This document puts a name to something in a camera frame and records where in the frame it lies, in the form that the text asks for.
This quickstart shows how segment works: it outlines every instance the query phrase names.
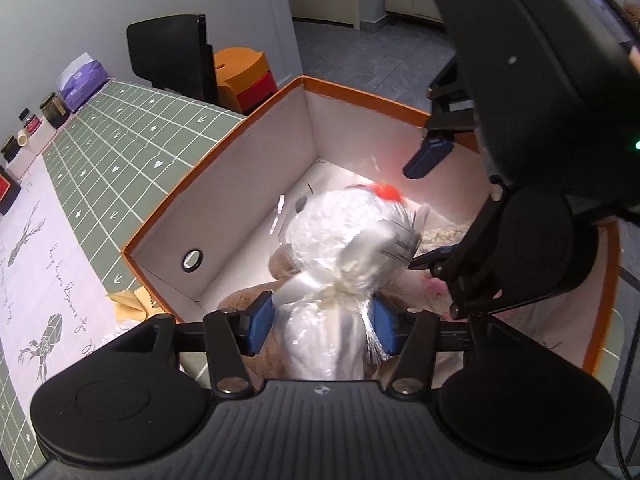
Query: clear plastic packaging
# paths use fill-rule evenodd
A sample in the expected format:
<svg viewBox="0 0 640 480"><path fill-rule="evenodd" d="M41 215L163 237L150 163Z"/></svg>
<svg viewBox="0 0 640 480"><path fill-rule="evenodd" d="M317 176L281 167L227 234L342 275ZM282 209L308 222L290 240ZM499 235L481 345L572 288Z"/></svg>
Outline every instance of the clear plastic packaging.
<svg viewBox="0 0 640 480"><path fill-rule="evenodd" d="M284 244L300 270L278 292L276 333L287 374L360 380L388 356L373 330L370 299L406 268L419 243L402 203L353 187L309 197Z"/></svg>

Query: ribbed black surface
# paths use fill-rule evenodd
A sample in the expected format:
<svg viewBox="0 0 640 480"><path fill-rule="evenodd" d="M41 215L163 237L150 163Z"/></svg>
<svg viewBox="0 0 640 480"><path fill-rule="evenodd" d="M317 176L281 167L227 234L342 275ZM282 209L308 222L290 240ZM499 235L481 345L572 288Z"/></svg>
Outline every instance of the ribbed black surface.
<svg viewBox="0 0 640 480"><path fill-rule="evenodd" d="M450 443L425 407L392 400L375 382L319 386L270 381L253 399L221 404L190 443L153 463L95 471L50 462L33 479L610 478L594 463L547 473L488 465Z"/></svg>

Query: small bottle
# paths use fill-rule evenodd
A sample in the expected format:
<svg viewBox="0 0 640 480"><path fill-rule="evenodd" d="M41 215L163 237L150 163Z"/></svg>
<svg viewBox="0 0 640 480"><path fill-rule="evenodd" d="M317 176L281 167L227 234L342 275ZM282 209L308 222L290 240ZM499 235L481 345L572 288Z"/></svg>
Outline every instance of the small bottle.
<svg viewBox="0 0 640 480"><path fill-rule="evenodd" d="M36 114L32 114L28 108L25 108L20 114L20 120L24 129L31 135L40 126L40 119L36 117Z"/></svg>

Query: green checkered tablecloth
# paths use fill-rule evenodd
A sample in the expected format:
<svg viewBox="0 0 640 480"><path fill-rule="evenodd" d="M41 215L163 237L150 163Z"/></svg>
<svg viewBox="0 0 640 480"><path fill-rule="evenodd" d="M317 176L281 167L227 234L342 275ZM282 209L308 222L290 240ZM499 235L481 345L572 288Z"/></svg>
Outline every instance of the green checkered tablecloth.
<svg viewBox="0 0 640 480"><path fill-rule="evenodd" d="M242 116L112 80L44 151L84 254L108 292L139 286L120 250L178 181ZM0 449L22 479L44 457L17 400L0 344Z"/></svg>

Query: purple tissue package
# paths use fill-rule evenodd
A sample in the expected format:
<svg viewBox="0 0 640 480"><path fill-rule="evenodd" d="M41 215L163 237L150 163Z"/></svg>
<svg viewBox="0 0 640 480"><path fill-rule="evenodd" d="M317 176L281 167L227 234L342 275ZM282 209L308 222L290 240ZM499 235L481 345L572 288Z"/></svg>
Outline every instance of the purple tissue package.
<svg viewBox="0 0 640 480"><path fill-rule="evenodd" d="M85 52L65 68L56 83L66 106L75 112L106 83L108 77L100 61Z"/></svg>

